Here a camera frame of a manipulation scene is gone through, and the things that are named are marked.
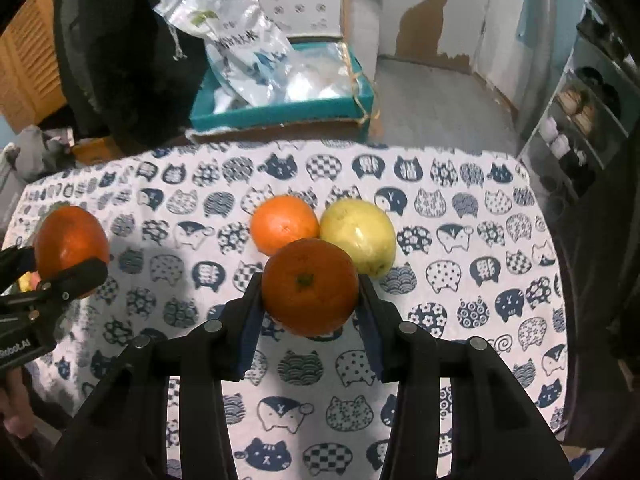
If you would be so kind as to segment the person's hand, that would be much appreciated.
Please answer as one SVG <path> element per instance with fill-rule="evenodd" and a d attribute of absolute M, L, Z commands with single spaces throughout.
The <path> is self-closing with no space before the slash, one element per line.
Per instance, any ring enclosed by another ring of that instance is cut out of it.
<path fill-rule="evenodd" d="M 6 373 L 4 385 L 1 387 L 0 410 L 3 426 L 9 434 L 19 439 L 25 439 L 32 434 L 35 415 L 19 368 Z"/>

